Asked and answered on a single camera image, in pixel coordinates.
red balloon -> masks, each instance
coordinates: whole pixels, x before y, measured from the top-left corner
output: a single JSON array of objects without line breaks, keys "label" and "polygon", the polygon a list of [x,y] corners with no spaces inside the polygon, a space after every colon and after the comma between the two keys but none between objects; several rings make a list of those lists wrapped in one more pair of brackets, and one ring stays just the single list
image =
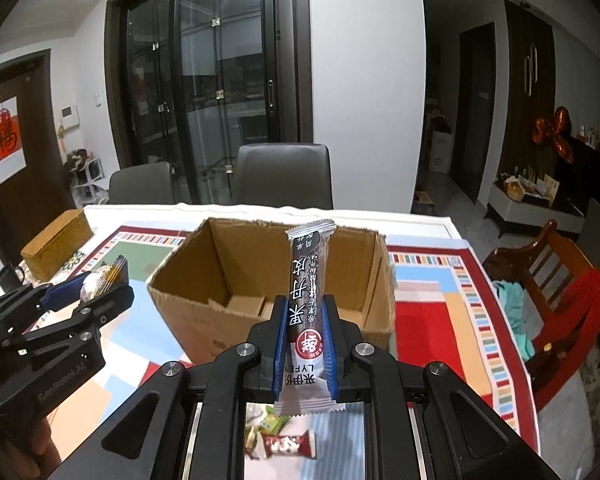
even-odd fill
[{"label": "red balloon", "polygon": [[536,128],[532,133],[532,139],[536,144],[542,144],[550,132],[552,132],[551,123],[544,117],[538,117],[536,119]]},{"label": "red balloon", "polygon": [[563,136],[556,135],[554,137],[554,148],[558,156],[566,160],[569,164],[573,164],[573,148]]},{"label": "red balloon", "polygon": [[564,106],[558,106],[554,115],[554,132],[562,134],[567,131],[570,124],[569,111]]}]

red fu character poster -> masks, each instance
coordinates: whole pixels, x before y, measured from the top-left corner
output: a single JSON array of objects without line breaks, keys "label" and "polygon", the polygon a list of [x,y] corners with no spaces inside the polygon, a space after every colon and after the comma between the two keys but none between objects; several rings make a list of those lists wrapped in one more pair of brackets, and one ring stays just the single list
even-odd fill
[{"label": "red fu character poster", "polygon": [[0,103],[0,183],[26,168],[16,97]]}]

glass door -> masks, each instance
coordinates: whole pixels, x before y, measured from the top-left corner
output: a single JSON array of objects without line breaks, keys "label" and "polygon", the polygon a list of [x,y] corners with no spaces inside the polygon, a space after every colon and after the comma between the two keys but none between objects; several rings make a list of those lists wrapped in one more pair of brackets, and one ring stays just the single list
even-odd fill
[{"label": "glass door", "polygon": [[190,203],[170,70],[170,0],[145,0],[127,13],[127,76],[141,164],[171,163],[180,193]]},{"label": "glass door", "polygon": [[183,124],[200,203],[231,204],[243,144],[279,140],[266,0],[176,0]]}]

black mug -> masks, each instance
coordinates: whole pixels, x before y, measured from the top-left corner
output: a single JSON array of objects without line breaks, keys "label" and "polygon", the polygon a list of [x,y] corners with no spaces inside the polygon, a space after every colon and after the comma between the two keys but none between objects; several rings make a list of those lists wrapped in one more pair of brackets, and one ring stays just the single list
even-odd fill
[{"label": "black mug", "polygon": [[0,288],[5,294],[12,292],[22,286],[24,281],[24,270],[19,266],[12,264],[6,264],[0,269]]}]

brown door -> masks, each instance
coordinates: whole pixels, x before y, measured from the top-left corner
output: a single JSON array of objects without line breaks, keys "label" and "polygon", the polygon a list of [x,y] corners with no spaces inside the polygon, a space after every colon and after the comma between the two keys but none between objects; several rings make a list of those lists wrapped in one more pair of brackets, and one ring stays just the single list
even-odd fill
[{"label": "brown door", "polygon": [[473,202],[487,161],[495,86],[496,36],[491,22],[460,34],[458,118],[450,175]]},{"label": "brown door", "polygon": [[505,0],[509,31],[509,107],[498,172],[532,168],[544,173],[552,150],[532,140],[538,117],[553,121],[555,51],[551,25]]},{"label": "brown door", "polygon": [[45,51],[0,70],[3,262],[18,263],[24,245],[60,213],[74,208],[54,128],[48,59]]}]

